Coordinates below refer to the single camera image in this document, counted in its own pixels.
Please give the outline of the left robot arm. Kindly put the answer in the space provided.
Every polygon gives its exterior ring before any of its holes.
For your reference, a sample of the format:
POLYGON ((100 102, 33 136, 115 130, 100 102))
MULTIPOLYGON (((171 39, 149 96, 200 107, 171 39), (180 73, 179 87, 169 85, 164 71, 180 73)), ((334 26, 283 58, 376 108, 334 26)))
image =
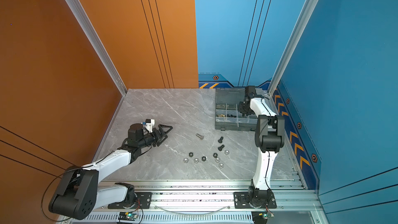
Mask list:
POLYGON ((127 137, 115 151, 91 164, 65 170, 49 202, 49 212, 83 220, 94 209, 103 206, 137 207, 134 185, 118 182, 110 187, 100 187, 99 183, 135 162, 143 155, 143 148, 159 147, 172 129, 171 125, 155 126, 151 119, 131 125, 127 137))

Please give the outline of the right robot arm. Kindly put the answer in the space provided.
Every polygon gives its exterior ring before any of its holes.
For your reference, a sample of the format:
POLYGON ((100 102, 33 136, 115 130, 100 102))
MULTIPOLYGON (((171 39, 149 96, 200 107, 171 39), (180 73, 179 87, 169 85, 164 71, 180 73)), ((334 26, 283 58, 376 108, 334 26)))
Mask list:
POLYGON ((267 104, 268 97, 258 94, 254 86, 245 88, 245 97, 238 110, 243 116, 256 115, 255 145, 258 162, 247 202, 253 208, 276 208, 271 190, 271 176, 275 159, 285 144, 285 118, 275 113, 267 104))

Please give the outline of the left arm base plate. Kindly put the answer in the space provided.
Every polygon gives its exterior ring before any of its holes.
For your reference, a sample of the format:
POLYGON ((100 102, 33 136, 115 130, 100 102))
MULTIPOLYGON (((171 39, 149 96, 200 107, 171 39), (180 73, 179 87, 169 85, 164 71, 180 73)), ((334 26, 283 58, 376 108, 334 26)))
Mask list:
POLYGON ((149 209, 152 200, 151 192, 135 192, 128 195, 122 202, 109 204, 108 209, 135 210, 149 209))

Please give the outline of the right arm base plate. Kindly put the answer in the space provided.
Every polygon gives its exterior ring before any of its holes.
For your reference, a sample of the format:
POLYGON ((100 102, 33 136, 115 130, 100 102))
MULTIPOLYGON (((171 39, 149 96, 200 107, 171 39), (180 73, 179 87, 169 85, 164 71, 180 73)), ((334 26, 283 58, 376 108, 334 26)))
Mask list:
POLYGON ((233 193, 234 207, 236 209, 276 209, 277 203, 274 195, 267 199, 259 199, 253 197, 249 199, 249 193, 246 192, 234 192, 233 193))

